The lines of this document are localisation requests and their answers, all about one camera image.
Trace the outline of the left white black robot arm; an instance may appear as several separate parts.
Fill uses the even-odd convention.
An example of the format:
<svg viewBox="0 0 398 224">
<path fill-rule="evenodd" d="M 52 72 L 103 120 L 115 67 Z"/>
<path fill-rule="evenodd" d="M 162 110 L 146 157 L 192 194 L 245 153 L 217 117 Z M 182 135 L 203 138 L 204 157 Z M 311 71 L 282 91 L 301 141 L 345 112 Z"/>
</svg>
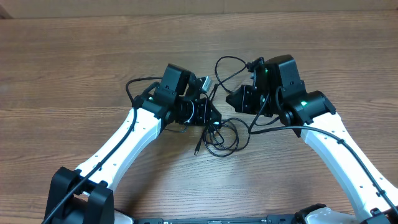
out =
<svg viewBox="0 0 398 224">
<path fill-rule="evenodd" d="M 76 169 L 59 168 L 50 184 L 44 223 L 134 223 L 114 207 L 114 192 L 143 149 L 170 123 L 221 125 L 221 114 L 204 98 L 211 78 L 167 65 L 162 77 L 131 96 L 126 119 L 108 141 Z"/>
</svg>

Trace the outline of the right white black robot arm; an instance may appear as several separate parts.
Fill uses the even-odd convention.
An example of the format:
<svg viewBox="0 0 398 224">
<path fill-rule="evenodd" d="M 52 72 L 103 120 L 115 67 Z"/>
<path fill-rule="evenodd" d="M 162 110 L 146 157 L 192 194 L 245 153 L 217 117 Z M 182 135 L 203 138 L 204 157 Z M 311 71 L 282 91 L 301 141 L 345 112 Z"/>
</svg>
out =
<svg viewBox="0 0 398 224">
<path fill-rule="evenodd" d="M 354 210 L 348 215 L 318 203 L 296 212 L 292 223 L 397 223 L 397 187 L 355 143 L 331 101 L 306 91 L 293 56 L 260 57 L 246 68 L 252 85 L 230 93 L 226 102 L 238 113 L 277 115 L 281 130 L 293 130 L 320 156 Z"/>
</svg>

